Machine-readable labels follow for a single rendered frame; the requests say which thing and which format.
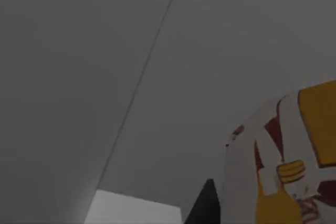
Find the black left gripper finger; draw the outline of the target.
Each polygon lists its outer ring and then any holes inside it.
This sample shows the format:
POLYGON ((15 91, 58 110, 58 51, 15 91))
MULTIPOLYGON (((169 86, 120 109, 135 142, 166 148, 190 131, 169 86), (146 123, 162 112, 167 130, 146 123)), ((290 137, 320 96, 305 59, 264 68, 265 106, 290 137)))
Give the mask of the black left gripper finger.
POLYGON ((208 179, 183 224, 221 224, 220 203, 213 179, 208 179))

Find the white red and yellow cup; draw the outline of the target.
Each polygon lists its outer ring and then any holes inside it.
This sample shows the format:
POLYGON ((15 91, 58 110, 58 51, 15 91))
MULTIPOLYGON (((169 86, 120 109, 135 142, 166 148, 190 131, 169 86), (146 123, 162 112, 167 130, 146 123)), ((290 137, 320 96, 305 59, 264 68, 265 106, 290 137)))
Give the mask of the white red and yellow cup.
POLYGON ((336 224, 336 80, 264 103, 230 136, 220 224, 336 224))

